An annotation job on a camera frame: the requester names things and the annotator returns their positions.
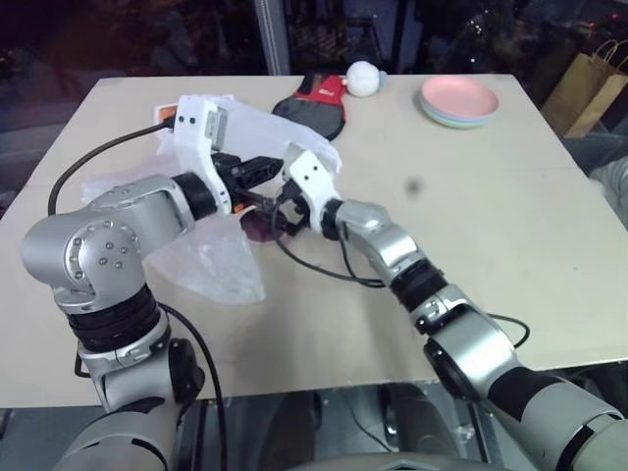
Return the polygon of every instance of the plastic bag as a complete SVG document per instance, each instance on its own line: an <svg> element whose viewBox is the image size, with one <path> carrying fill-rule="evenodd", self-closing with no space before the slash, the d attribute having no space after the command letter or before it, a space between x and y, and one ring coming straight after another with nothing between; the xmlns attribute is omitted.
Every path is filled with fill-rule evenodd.
<svg viewBox="0 0 628 471"><path fill-rule="evenodd" d="M223 152L237 155L242 161L259 155L284 158L290 144L296 143L316 153L328 170L340 170L338 152L310 128L245 105L232 96L208 98L228 112ZM160 108L156 108L155 120ZM142 165L83 182L83 202L88 203L117 184L155 174L179 174L172 133L159 131L157 136L161 143L156 155ZM277 183L264 183L256 191L273 193L273 186ZM198 221L193 231L151 253L147 261L171 283L214 301L249 304L266 297L259 268L236 215Z"/></svg>
<svg viewBox="0 0 628 471"><path fill-rule="evenodd" d="M225 304L266 298L262 276L236 215L205 218L147 257L175 285Z"/></svg>

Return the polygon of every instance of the table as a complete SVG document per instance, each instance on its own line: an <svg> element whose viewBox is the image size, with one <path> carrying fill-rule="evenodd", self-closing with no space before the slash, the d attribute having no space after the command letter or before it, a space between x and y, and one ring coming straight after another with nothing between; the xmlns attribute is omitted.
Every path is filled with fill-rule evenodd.
<svg viewBox="0 0 628 471"><path fill-rule="evenodd" d="M447 278L489 312L532 328L520 358L548 369L628 357L628 235L511 76L478 76L498 95L497 118L473 131L429 121L416 93L426 77L390 77L369 98L346 96L334 141L340 194L386 206ZM232 93L271 110L299 85L282 78L107 78L97 83L0 223L3 302L0 407L97 403L75 378L77 342L50 288L22 266L26 231L45 215L51 184L84 152L151 124L154 105L181 94ZM73 178L60 211L80 207L79 183L135 166L154 137L112 149ZM419 183L409 192L410 181ZM301 257L341 270L338 246L306 232ZM275 246L254 247L266 301L226 306L166 282L156 296L208 340L226 395L432 379L421 338L387 291L297 266ZM368 275L365 264L356 270ZM504 326L515 339L516 326ZM175 334L181 335L179 325ZM201 397L211 397L208 381Z"/></svg>

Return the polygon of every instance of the black cable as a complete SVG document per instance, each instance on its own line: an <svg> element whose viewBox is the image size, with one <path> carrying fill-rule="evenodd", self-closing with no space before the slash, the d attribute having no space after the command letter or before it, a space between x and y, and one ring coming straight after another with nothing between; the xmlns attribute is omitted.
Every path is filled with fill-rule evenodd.
<svg viewBox="0 0 628 471"><path fill-rule="evenodd" d="M339 237L340 250L342 251L342 260L344 260L344 266L346 267L346 271L349 272L349 275L357 281L359 284L363 285L367 288L385 288L384 282L382 280L377 280L374 278L358 278L351 267L351 263L349 262L349 255L346 251L346 243L342 237Z"/></svg>
<svg viewBox="0 0 628 471"><path fill-rule="evenodd" d="M353 422L355 423L355 426L358 429L360 429L365 435L369 436L371 439L373 439L375 442L377 442L386 451L389 451L390 453L393 453L394 450L392 448L390 448L388 445L386 445L377 436L375 436L374 434L372 434L371 432L366 430L366 428L360 423L360 421L357 420L357 416L355 415L355 411L353 410L353 407L351 407L351 404L349 403L348 399L344 396L344 394L342 392L340 392L340 391L336 391L336 393L344 401L344 404L346 405L346 408L348 409L349 413L351 414L351 418L353 419Z"/></svg>
<svg viewBox="0 0 628 471"><path fill-rule="evenodd" d="M489 314L489 317L492 317L493 319L497 319L499 321L511 322L512 324L516 324L517 326L523 328L523 337L514 344L515 348L519 348L530 338L530 327L525 322L520 321L519 319L515 319L514 317L499 316L498 314Z"/></svg>
<svg viewBox="0 0 628 471"><path fill-rule="evenodd" d="M123 142L127 142L129 140L135 139L136 137L141 137L143 135L151 134L153 132L163 130L165 128L171 128L174 124L174 117L170 119L164 120L162 123L151 126L150 128L145 128L143 130L130 132L129 134L122 135L120 137L116 137L109 142L105 142L104 144L96 147L95 149L87 152L80 159L78 159L74 164L72 164L68 170L66 170L61 177L57 179L55 184L52 186L50 190L50 195L48 196L48 216L52 216L53 214L57 214L57 198L59 197L59 192L63 185L68 181L68 179L83 165L89 162L98 154L101 154L105 150L109 150L112 147L115 147L118 144L122 144Z"/></svg>
<svg viewBox="0 0 628 471"><path fill-rule="evenodd" d="M370 283L370 282L373 282L373 280L371 280L371 279L364 279L364 278L357 278L357 277L354 277L354 276L341 275L340 273L332 272L330 270L326 270L324 268L317 267L316 265L313 265L311 263L306 262L305 260L302 260L302 259L298 258L296 255L294 255L292 252L290 252L290 250L281 241L279 233L277 232L277 215L279 214L280 206L281 206L281 203L278 203L273 208L273 213L271 215L271 234L272 234L273 240L275 241L277 246L292 261L298 263L299 265L301 265L301 266L303 266L305 268L309 268L310 270L313 270L315 272L321 273L323 275L327 275L328 277L332 277L332 278L335 278L337 280L343 280L344 282L357 282L357 283L367 283L367 284Z"/></svg>
<svg viewBox="0 0 628 471"><path fill-rule="evenodd" d="M212 383L214 384L214 392L216 393L216 407L218 409L218 433L220 435L220 469L221 471L227 471L227 415L225 413L225 401L223 400L223 392L220 387L218 371L216 370L216 364L214 363L214 359L209 352L209 348L207 347L207 343L205 343L203 336L200 335L194 325L189 322L181 312L169 306L168 304L164 304L163 302L160 302L159 306L168 314L176 318L185 326L186 329L189 330L189 332L198 343L198 346L200 346L200 349L203 352L203 356L205 357L205 361L207 361L207 366L209 367L209 372L212 377Z"/></svg>

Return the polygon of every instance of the brown paper bag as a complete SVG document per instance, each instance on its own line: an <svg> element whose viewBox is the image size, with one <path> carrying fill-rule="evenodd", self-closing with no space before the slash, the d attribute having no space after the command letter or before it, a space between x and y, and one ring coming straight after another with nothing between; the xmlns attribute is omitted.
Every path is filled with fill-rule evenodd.
<svg viewBox="0 0 628 471"><path fill-rule="evenodd" d="M613 43L611 49L601 57L608 42ZM578 54L541 109L551 127L564 137L586 135L628 82L619 71L626 61L617 68L608 62L620 43L608 42L591 56Z"/></svg>

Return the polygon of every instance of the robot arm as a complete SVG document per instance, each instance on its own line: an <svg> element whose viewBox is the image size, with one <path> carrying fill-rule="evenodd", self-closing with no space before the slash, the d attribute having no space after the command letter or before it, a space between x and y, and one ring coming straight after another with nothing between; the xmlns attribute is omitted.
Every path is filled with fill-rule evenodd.
<svg viewBox="0 0 628 471"><path fill-rule="evenodd" d="M380 206L341 201L316 156L287 170L307 202L312 229L352 244L429 336L424 352L455 397L483 401L544 471L628 469L628 421L557 377L525 368L507 335Z"/></svg>
<svg viewBox="0 0 628 471"><path fill-rule="evenodd" d="M83 430L55 471L172 469L177 425L204 374L191 343L171 338L141 262L195 221L250 204L248 189L282 166L266 157L241 163L212 155L225 119L210 100L182 97L174 142L185 173L117 186L26 235L26 269L52 287L107 412Z"/></svg>

